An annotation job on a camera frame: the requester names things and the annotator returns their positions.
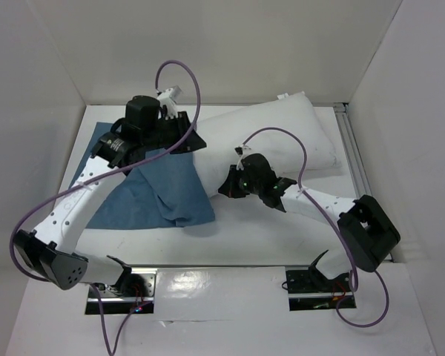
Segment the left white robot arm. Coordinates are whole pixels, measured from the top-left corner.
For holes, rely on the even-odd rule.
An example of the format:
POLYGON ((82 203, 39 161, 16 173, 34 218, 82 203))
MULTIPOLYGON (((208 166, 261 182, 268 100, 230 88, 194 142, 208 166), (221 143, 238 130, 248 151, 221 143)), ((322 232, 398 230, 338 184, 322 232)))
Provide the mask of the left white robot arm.
POLYGON ((49 215, 31 231, 17 228, 11 248, 38 274, 38 280, 61 290, 78 283, 105 284, 122 296, 131 289, 131 267, 109 256, 106 259, 76 252, 79 238, 101 204, 139 163, 157 160, 149 151, 186 154, 205 148, 195 132, 195 119, 178 111, 175 88, 157 97, 135 96, 125 115, 100 136, 72 187, 49 215))

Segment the white pillow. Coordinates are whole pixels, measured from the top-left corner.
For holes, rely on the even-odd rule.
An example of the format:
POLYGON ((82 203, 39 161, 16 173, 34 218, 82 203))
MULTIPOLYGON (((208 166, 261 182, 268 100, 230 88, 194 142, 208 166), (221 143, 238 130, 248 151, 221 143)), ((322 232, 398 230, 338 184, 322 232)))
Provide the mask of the white pillow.
POLYGON ((307 151, 307 170, 325 170, 341 165, 336 148, 323 130, 313 104, 304 92, 258 105, 209 117, 197 123, 197 133, 207 144, 194 153, 194 166, 208 197, 228 176, 229 166, 239 159, 235 148, 262 128, 282 128, 295 135, 279 131, 263 131, 250 139, 248 147, 266 157, 279 175, 298 172, 307 151))

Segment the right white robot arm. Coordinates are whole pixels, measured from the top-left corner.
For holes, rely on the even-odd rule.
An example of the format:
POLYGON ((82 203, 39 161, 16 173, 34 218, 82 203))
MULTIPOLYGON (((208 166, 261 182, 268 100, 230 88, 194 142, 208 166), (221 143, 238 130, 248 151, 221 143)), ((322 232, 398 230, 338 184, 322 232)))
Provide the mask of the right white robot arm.
POLYGON ((309 282, 318 291, 326 290, 345 273, 350 275, 352 290, 357 290, 357 272, 377 271, 401 241, 400 233, 374 197, 339 197, 308 188, 301 181, 279 177, 259 153, 242 154, 238 162, 230 164, 218 191, 230 199, 255 195, 269 208, 333 228, 343 250, 323 252, 312 263, 309 282))

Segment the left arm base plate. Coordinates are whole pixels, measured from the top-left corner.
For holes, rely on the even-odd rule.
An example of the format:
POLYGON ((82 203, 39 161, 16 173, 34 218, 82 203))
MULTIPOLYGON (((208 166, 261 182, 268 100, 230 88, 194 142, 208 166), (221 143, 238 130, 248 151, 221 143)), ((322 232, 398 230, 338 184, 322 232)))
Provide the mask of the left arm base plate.
POLYGON ((99 314, 97 296, 101 298, 104 315, 125 315, 134 309, 135 314, 153 314, 156 274, 156 268, 133 267, 124 291, 103 283, 97 284, 97 291, 90 286, 85 315, 99 314))

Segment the blue pillowcase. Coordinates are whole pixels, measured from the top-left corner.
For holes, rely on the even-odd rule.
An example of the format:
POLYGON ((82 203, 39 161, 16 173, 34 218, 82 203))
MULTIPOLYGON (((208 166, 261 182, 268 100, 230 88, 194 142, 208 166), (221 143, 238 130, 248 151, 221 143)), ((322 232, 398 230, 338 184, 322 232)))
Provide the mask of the blue pillowcase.
POLYGON ((133 169, 101 204, 88 229, 182 228, 215 221, 194 155, 168 154, 133 169))

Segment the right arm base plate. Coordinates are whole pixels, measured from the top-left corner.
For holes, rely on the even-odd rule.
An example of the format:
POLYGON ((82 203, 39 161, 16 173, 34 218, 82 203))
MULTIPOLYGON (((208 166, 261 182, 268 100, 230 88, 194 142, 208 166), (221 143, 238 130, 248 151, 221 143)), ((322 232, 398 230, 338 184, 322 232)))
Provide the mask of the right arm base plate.
POLYGON ((326 280, 312 268, 301 266, 286 269, 286 280, 281 287, 288 293, 291 312, 336 309, 338 302, 341 302, 341 309, 355 309, 355 297, 348 280, 348 273, 326 280))

